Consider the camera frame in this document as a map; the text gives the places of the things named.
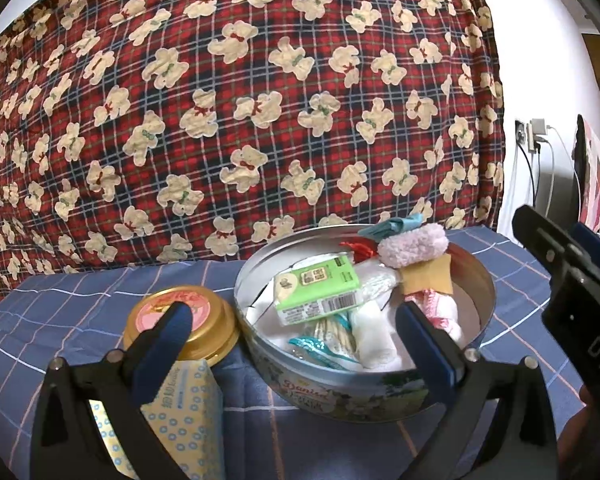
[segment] blue cloth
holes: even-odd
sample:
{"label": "blue cloth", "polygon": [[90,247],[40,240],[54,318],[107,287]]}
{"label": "blue cloth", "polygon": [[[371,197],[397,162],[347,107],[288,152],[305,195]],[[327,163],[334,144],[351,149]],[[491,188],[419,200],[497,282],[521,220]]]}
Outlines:
{"label": "blue cloth", "polygon": [[407,218],[389,218],[384,222],[360,229],[358,234],[380,243],[389,236],[399,235],[407,231],[413,231],[422,225],[422,215],[415,213]]}
{"label": "blue cloth", "polygon": [[[540,363],[561,430],[582,406],[582,382],[541,323],[546,271],[524,249],[484,227],[448,232],[493,276],[496,313],[482,353],[491,360]],[[120,345],[126,317],[147,293],[203,284],[231,300],[241,262],[32,276],[0,303],[0,455],[29,479],[29,445],[38,387],[54,353],[71,364],[99,360]],[[387,424],[346,424],[296,409],[273,393],[238,345],[213,373],[224,394],[224,456],[231,480],[395,480],[442,416],[433,407]],[[484,434],[469,445],[470,464]]]}

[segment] white towel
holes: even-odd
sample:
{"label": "white towel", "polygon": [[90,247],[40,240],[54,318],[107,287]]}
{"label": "white towel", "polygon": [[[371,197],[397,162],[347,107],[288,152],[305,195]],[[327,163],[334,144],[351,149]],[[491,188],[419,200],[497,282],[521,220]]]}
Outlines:
{"label": "white towel", "polygon": [[396,358],[390,326],[375,300],[350,310],[349,322],[363,367],[373,370]]}

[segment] screw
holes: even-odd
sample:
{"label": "screw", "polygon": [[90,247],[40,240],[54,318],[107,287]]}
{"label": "screw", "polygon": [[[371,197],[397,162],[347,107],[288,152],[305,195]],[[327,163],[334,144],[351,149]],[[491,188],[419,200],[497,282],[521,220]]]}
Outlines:
{"label": "screw", "polygon": [[125,353],[120,350],[119,348],[116,348],[115,350],[111,350],[107,353],[105,359],[107,361],[109,361],[110,363],[119,363],[120,361],[122,361],[122,358],[125,356]]}
{"label": "screw", "polygon": [[573,273],[573,277],[576,280],[578,280],[580,283],[584,283],[584,274],[581,272],[580,269],[572,269],[571,272]]}
{"label": "screw", "polygon": [[478,352],[475,348],[467,348],[464,351],[464,357],[466,357],[467,361],[477,363],[480,360],[480,352]]}
{"label": "screw", "polygon": [[531,356],[525,357],[525,366],[531,370],[538,368],[538,361],[533,359]]}
{"label": "screw", "polygon": [[64,366],[64,359],[61,357],[55,357],[55,358],[51,359],[51,362],[49,363],[49,369],[56,371],[56,372],[63,366]]}

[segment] tissue box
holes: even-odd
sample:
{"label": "tissue box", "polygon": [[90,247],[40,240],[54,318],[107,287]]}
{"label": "tissue box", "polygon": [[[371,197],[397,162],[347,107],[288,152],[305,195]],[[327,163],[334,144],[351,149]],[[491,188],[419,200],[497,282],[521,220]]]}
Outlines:
{"label": "tissue box", "polygon": [[[90,400],[100,434],[118,471],[138,476],[101,402]],[[176,361],[154,402],[142,414],[189,478],[224,480],[222,393],[205,360]]]}

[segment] tin lid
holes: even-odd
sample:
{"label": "tin lid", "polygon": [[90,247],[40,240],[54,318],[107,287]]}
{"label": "tin lid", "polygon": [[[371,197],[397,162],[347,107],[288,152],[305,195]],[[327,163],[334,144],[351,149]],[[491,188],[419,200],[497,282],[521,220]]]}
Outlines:
{"label": "tin lid", "polygon": [[240,330],[231,306],[203,286],[183,285],[167,288],[142,298],[126,320],[123,346],[131,346],[139,333],[155,326],[174,301],[191,308],[191,334],[178,360],[206,359],[210,366],[224,358],[238,341]]}

